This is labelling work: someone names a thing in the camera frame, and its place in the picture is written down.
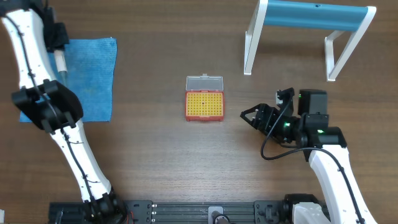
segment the black base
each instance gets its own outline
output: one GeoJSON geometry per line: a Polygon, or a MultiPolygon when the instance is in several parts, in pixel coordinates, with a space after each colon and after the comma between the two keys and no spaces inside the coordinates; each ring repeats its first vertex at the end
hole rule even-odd
{"type": "MultiPolygon", "coordinates": [[[[289,223],[289,206],[283,200],[267,200],[236,203],[156,203],[149,200],[124,201],[134,214],[134,224],[208,224],[208,207],[221,206],[231,223],[276,224],[289,223]]],[[[323,213],[329,217],[326,204],[319,202],[323,213]]],[[[62,224],[86,224],[82,203],[51,203],[49,223],[54,224],[57,213],[63,209],[62,224]]]]}

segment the open lid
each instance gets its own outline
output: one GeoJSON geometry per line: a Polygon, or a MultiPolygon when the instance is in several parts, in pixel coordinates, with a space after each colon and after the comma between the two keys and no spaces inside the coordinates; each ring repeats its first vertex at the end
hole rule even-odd
{"type": "Polygon", "coordinates": [[[208,76],[207,74],[203,74],[202,76],[187,76],[185,89],[187,91],[223,91],[223,77],[208,76]]]}

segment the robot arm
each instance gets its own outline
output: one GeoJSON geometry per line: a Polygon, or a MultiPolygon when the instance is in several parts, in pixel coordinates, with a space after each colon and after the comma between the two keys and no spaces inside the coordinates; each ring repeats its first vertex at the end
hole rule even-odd
{"type": "Polygon", "coordinates": [[[290,221],[295,224],[376,223],[355,181],[343,133],[340,128],[328,127],[326,92],[300,91],[298,115],[301,118],[292,116],[293,96],[293,88],[278,91],[277,104],[280,110],[260,104],[241,113],[246,122],[267,135],[261,149],[261,156],[265,160],[274,160],[303,151],[305,160],[310,163],[318,177],[331,221],[322,213],[318,204],[305,200],[289,203],[290,221]],[[269,138],[273,138],[282,147],[292,147],[282,143],[295,141],[296,149],[279,156],[266,157],[264,146],[269,138]]]}
{"type": "Polygon", "coordinates": [[[55,51],[58,69],[66,72],[62,54],[63,45],[68,43],[65,26],[54,23],[52,9],[40,1],[3,1],[0,14],[19,68],[20,91],[12,94],[14,104],[39,129],[50,133],[61,148],[78,182],[85,218],[91,222],[118,218],[122,222],[125,205],[90,149],[81,104],[73,92],[56,81],[50,66],[47,51],[55,51]]]}

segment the wooden table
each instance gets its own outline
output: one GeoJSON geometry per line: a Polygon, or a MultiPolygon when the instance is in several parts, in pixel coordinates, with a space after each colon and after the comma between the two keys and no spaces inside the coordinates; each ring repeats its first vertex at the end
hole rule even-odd
{"type": "MultiPolygon", "coordinates": [[[[118,40],[112,120],[85,124],[105,176],[126,200],[323,198],[302,154],[264,161],[264,135],[239,117],[258,103],[274,106],[277,89],[318,88],[328,92],[330,124],[343,130],[370,211],[379,223],[397,223],[398,2],[320,1],[377,7],[337,81],[327,83],[327,30],[265,27],[252,76],[243,76],[244,32],[256,1],[50,2],[71,39],[118,40]],[[185,78],[202,73],[224,77],[223,122],[185,121],[185,78]]],[[[345,43],[336,41],[336,54],[345,43]]],[[[18,122],[10,100],[17,65],[4,28],[0,46],[0,208],[7,222],[45,223],[49,202],[79,202],[80,191],[48,134],[18,122]]],[[[270,143],[266,151],[285,149],[270,143]]]]}

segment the transparent lid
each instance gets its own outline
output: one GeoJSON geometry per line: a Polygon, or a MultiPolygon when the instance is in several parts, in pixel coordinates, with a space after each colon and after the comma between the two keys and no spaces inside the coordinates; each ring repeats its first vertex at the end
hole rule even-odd
{"type": "Polygon", "coordinates": [[[223,91],[223,77],[208,76],[207,74],[203,74],[202,76],[187,76],[185,89],[187,91],[223,91]]]}

